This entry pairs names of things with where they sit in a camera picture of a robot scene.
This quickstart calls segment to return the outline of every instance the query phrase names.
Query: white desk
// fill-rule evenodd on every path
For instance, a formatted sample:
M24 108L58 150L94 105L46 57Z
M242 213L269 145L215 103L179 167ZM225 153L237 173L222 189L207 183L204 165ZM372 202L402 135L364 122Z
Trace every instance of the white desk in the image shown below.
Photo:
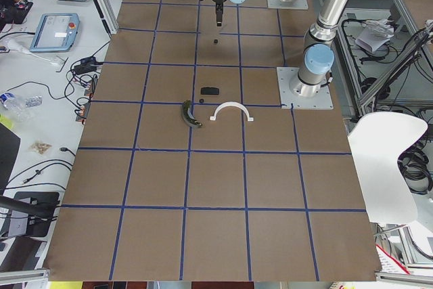
M80 26L71 50L65 53L40 53L45 58L54 58L59 55L62 58L69 57L66 65L61 72L57 73L57 66L52 66L49 62L25 55L17 51L0 54L0 91L4 91L11 87L15 87L26 81L36 81L44 83L49 86L53 96L61 97L64 94L64 88L67 84L65 78L66 72L69 70L71 63L81 58L87 57L98 50L104 43L109 41L109 37L99 19L97 10L92 0L87 0L83 3L72 1L58 1L58 0L30 0L34 3L32 9L29 11L27 19L24 24L15 25L8 32L28 31L34 32L37 28L42 14L50 13L77 13L80 18ZM122 0L110 0L112 8L116 16L119 13ZM10 25L6 25L4 31L9 30ZM12 35L16 40L29 47L32 41L32 35ZM104 47L98 52L96 58L98 61L103 61L108 46ZM83 96L84 89L74 84L76 91L70 96L72 101ZM78 143L83 132L81 123L75 122L75 107L66 99L53 100L49 97L47 89L44 86L29 84L18 89L11 91L17 95L32 96L42 95L43 104L36 108L31 108L35 117L24 123L16 123L13 131L21 138L20 151L15 163L12 177L23 171L27 167L38 162L59 158L73 162L73 156L68 152L59 151L60 147L67 147L73 152L76 152ZM0 107L0 114L7 114L3 107ZM44 154L40 155L31 152L29 147L35 141L42 141L52 145L52 148ZM21 181L35 173L35 169L40 169L42 166L37 166L28 172L24 173L15 179L9 186L19 186ZM35 177L28 184L38 183L57 183L66 187L69 178L69 171L60 165L55 165L44 170L41 175ZM38 185L34 187L25 187L17 190L6 190L5 195L14 197L14 194L19 191L42 191L42 192L58 192L60 188L54 185ZM63 198L63 192L60 192L60 200ZM48 235L45 238L38 238L39 240L50 241L55 222L51 224ZM37 267L42 267L43 260L47 252L48 245L46 246ZM7 253L8 247L5 251L0 252L0 261L3 260Z

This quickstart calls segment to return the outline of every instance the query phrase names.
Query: plastic bottle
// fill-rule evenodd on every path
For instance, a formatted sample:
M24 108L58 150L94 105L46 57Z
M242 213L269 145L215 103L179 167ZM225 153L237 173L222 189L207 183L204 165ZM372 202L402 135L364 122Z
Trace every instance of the plastic bottle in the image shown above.
M13 93L2 93L0 95L0 103L10 111L18 122L28 120L31 115L27 110L26 101Z

